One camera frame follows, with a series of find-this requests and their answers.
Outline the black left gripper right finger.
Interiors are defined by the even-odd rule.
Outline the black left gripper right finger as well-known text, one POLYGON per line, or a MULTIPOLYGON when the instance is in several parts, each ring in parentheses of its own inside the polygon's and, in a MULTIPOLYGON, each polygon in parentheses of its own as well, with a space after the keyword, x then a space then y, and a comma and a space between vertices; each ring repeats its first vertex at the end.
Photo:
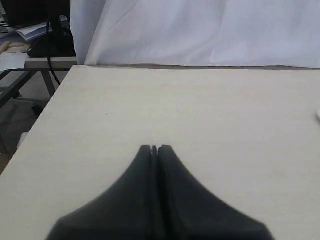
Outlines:
POLYGON ((157 153, 158 189, 170 240, 272 240, 265 224, 207 190, 170 145, 157 153))

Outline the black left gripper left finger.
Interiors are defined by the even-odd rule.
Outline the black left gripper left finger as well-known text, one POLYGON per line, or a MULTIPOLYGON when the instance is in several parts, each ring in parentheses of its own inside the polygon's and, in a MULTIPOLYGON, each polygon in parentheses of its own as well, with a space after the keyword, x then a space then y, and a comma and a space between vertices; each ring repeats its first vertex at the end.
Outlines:
POLYGON ((151 157, 151 148, 141 146, 125 173, 107 191, 61 217, 47 239, 152 239, 151 157))

